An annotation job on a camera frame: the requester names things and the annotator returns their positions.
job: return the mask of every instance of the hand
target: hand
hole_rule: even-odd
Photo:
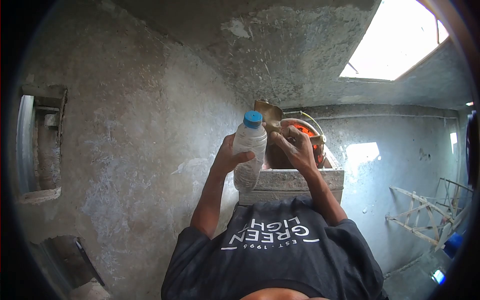
[[[214,176],[226,176],[233,171],[239,163],[247,162],[255,157],[252,151],[232,154],[233,138],[235,134],[227,135],[216,154],[215,161],[210,168],[210,174]]]
[[[271,132],[270,138],[282,148],[288,160],[300,174],[305,176],[309,172],[317,171],[315,158],[313,157],[312,143],[306,133],[301,132],[295,126],[290,125],[282,130],[282,134]]]

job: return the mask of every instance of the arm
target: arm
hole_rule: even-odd
[[[291,144],[285,139],[293,138]],[[307,181],[316,211],[321,214],[330,226],[337,225],[347,218],[347,214],[337,202],[327,183],[317,169],[313,158],[312,143],[306,133],[290,125],[282,134],[272,132],[270,137],[285,152],[288,160]]]
[[[255,157],[253,152],[232,154],[233,138],[235,134],[227,135],[215,157],[207,181],[205,182],[202,196],[198,201],[190,221],[190,226],[197,228],[210,239],[213,238],[218,218],[220,216],[220,203],[222,200],[223,184],[228,173],[239,164]]]

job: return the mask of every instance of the blue object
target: blue object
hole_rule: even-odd
[[[435,273],[433,274],[432,276],[432,279],[438,283],[438,284],[442,284],[445,282],[445,275],[442,273],[442,271],[440,270],[436,270]]]
[[[462,240],[462,236],[454,232],[452,236],[445,242],[444,252],[448,255],[448,257],[453,258],[455,256],[456,251],[462,244]]]
[[[245,126],[248,128],[258,128],[262,125],[262,120],[263,117],[261,113],[251,110],[245,113],[245,116],[243,117],[243,124],[245,124]]]

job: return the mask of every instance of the concrete ceiling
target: concrete ceiling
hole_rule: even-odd
[[[397,82],[339,79],[381,0],[115,0],[190,47],[247,102],[458,108],[470,98],[451,43]]]

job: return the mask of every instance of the person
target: person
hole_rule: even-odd
[[[270,138],[311,197],[237,205],[227,230],[214,238],[225,177],[254,157],[232,154],[234,136],[225,137],[190,226],[178,237],[162,299],[376,299],[382,271],[316,168],[308,135],[294,126]]]

